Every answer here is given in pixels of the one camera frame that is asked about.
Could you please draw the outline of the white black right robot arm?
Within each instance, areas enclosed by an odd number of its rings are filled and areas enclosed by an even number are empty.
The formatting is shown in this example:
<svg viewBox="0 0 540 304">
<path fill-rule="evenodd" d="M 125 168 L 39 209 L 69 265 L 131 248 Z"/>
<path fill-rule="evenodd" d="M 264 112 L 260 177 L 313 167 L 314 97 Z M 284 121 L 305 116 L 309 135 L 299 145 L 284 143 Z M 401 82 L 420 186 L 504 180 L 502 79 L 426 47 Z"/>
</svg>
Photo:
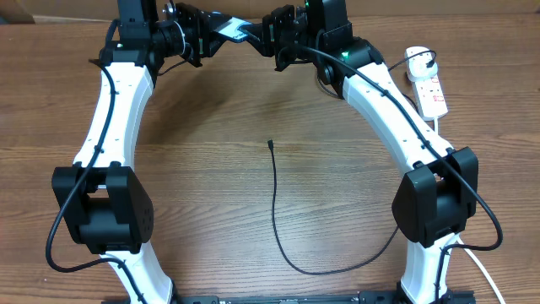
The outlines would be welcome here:
<svg viewBox="0 0 540 304">
<path fill-rule="evenodd" d="M 294 60 L 314 64 L 321 80 L 371 125 L 402 180 L 392 201 L 397 229 L 407 238 L 398 303 L 472 303 L 471 291 L 447 287 L 453 249 L 476 211 L 478 159 L 454 149 L 403 97 L 381 53 L 355 36 L 342 1 L 277 8 L 249 27 L 252 45 L 274 57 L 277 70 Z"/>
</svg>

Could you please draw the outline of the black Galaxy smartphone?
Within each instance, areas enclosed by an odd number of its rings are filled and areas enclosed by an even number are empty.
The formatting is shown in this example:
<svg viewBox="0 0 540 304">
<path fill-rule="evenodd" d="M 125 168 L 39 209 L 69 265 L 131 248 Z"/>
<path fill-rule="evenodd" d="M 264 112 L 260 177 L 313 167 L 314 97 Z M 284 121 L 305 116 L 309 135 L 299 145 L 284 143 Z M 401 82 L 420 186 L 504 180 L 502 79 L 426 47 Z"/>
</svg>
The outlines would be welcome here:
<svg viewBox="0 0 540 304">
<path fill-rule="evenodd" d="M 227 22 L 217 27 L 214 31 L 224 37 L 227 41 L 234 43 L 241 43 L 248 39 L 248 34 L 243 33 L 240 27 L 243 25 L 250 25 L 251 22 L 232 17 Z"/>
</svg>

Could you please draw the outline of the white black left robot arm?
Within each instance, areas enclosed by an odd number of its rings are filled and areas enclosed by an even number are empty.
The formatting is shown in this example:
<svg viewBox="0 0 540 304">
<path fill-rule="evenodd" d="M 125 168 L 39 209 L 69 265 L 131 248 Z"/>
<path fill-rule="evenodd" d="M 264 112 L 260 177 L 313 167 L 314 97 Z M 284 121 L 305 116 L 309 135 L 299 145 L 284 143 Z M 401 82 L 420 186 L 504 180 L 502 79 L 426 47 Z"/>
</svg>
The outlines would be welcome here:
<svg viewBox="0 0 540 304">
<path fill-rule="evenodd" d="M 121 1 L 119 16 L 96 60 L 100 97 L 73 163 L 53 172 L 51 185 L 72 239 L 109 264 L 131 303 L 177 303 L 174 281 L 151 246 L 154 209 L 134 171 L 144 108 L 167 57 L 198 66 L 230 37 L 233 19 L 184 3 L 169 3 L 160 20 L 153 1 Z"/>
</svg>

